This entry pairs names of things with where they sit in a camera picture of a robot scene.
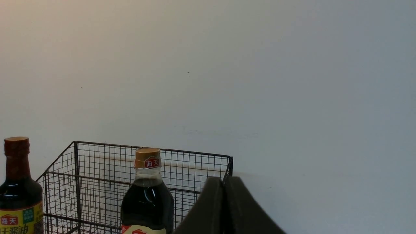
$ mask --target black wire mesh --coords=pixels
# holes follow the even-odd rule
[[[133,182],[141,147],[73,142],[39,177],[44,188],[45,233],[120,233],[121,201]],[[175,201],[179,226],[208,177],[233,173],[233,158],[161,149],[161,174]]]

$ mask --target bottle neck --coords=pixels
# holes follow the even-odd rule
[[[135,185],[147,187],[156,186],[161,183],[163,183],[163,179],[160,174],[160,167],[152,169],[136,168],[136,177],[134,178]]]
[[[7,157],[6,181],[19,181],[30,178],[29,160],[26,156]]]

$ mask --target white wall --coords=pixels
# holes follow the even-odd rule
[[[410,234],[415,42],[414,0],[1,1],[0,137],[33,177],[73,140],[229,154],[289,234]]]

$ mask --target brown bottle cap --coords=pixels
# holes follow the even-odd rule
[[[150,169],[161,166],[160,149],[143,148],[136,150],[134,168]]]
[[[11,137],[4,139],[4,155],[23,157],[29,154],[29,138]]]

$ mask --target dark liquid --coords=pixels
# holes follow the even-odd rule
[[[7,181],[0,186],[0,209],[23,209],[42,201],[42,187],[31,178]]]
[[[142,225],[153,230],[173,232],[173,197],[162,181],[138,179],[121,204],[123,225]]]

